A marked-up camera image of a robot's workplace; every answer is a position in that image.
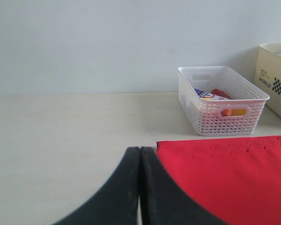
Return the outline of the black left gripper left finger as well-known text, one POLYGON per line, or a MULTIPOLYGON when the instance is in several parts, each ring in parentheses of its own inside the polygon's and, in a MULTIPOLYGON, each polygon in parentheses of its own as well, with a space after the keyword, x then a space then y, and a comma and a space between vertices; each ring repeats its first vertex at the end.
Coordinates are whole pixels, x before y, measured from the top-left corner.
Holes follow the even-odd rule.
POLYGON ((140 148, 126 149, 109 179, 76 210, 56 225, 136 225, 140 148))

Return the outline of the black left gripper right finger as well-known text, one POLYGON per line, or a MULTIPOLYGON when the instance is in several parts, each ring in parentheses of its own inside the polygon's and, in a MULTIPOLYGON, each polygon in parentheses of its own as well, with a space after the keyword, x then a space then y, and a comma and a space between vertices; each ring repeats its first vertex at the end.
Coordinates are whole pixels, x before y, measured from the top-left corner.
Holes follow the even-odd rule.
POLYGON ((224 225, 170 177, 152 147, 140 148, 140 210, 144 225, 224 225))

